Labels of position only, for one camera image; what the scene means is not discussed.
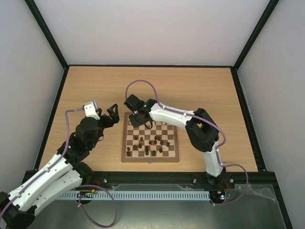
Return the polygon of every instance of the black vertical post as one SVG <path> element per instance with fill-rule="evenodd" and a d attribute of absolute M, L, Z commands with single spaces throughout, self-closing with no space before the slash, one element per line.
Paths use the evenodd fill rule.
<path fill-rule="evenodd" d="M 254 44 L 256 38 L 262 31 L 263 27 L 265 26 L 267 20 L 269 19 L 270 15 L 272 14 L 273 10 L 275 9 L 276 5 L 278 4 L 279 0 L 270 0 L 268 5 L 266 6 L 266 9 L 264 10 L 261 18 L 259 19 L 258 23 L 256 24 L 253 32 L 251 33 L 251 36 L 249 37 L 246 45 L 244 46 L 242 52 L 240 53 L 235 65 L 234 69 L 238 70 L 240 65 L 242 65 L 242 62 L 246 58 L 246 55 L 250 51 L 252 45 Z"/>
<path fill-rule="evenodd" d="M 46 37 L 46 39 L 48 40 L 51 48 L 53 49 L 55 55 L 57 56 L 59 62 L 61 63 L 63 69 L 66 69 L 68 67 L 68 64 L 65 60 L 65 58 L 63 57 L 56 41 L 54 40 L 45 20 L 43 19 L 36 3 L 34 2 L 34 0 L 24 0 L 26 2 L 26 4 L 28 5 L 30 11 L 32 12 L 36 22 L 38 23 L 39 27 L 41 28 L 44 36 Z"/>

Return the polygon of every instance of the robotic arm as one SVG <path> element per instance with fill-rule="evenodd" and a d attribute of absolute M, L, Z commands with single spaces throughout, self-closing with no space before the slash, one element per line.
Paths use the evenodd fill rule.
<path fill-rule="evenodd" d="M 10 229 L 27 228 L 47 205 L 65 192 L 89 184 L 93 171 L 81 162 L 97 142 L 103 137 L 105 128 L 119 122 L 118 105 L 107 109 L 109 115 L 102 115 L 95 101 L 88 102 L 83 107 L 86 117 L 70 135 L 69 146 L 62 156 L 66 142 L 58 149 L 52 159 L 28 181 L 10 193 L 0 193 L 0 210 L 14 200 L 3 214 L 3 219 Z"/>
<path fill-rule="evenodd" d="M 165 106 L 154 99 L 144 102 L 133 94 L 127 98 L 124 105 L 133 113 L 129 116 L 133 127 L 138 127 L 142 124 L 146 125 L 147 122 L 152 124 L 152 121 L 162 121 L 186 130 L 192 145 L 203 153 L 206 173 L 213 177 L 219 177 L 225 172 L 225 168 L 219 163 L 220 158 L 217 158 L 218 155 L 215 150 L 219 139 L 218 130 L 192 117 L 195 115 L 215 124 L 204 109 L 198 108 L 196 111 L 184 111 Z"/>

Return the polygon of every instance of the gray floor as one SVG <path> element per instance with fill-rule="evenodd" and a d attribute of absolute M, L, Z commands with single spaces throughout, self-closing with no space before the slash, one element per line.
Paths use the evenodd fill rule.
<path fill-rule="evenodd" d="M 247 193 L 238 202 L 213 207 L 207 201 L 118 201 L 119 218 L 113 229 L 284 229 L 278 204 L 264 192 Z M 85 207 L 101 224 L 114 217 L 111 201 Z M 75 201 L 57 200 L 40 213 L 29 229 L 97 229 Z"/>

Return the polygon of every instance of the white panel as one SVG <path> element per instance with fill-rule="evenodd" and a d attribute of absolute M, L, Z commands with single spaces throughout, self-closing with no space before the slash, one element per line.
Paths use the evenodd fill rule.
<path fill-rule="evenodd" d="M 280 1 L 239 70 L 267 169 L 304 228 L 305 1 Z"/>
<path fill-rule="evenodd" d="M 269 0 L 36 0 L 69 64 L 234 65 Z"/>
<path fill-rule="evenodd" d="M 33 169 L 63 70 L 24 1 L 0 1 L 0 31 L 0 191 L 9 192 Z"/>

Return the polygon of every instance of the chessboard frame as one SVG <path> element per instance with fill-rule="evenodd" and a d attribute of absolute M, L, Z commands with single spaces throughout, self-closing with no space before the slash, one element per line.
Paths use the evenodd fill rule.
<path fill-rule="evenodd" d="M 122 162 L 123 163 L 162 163 L 162 162 L 179 162 L 179 147 L 178 147 L 178 136 L 177 127 L 173 125 L 173 139 L 174 139 L 174 150 L 175 157 L 127 157 L 126 156 L 126 141 L 127 141 L 127 126 L 128 126 L 128 116 L 131 112 L 126 112 L 124 114 L 124 127 L 123 127 L 123 141 L 122 141 Z"/>

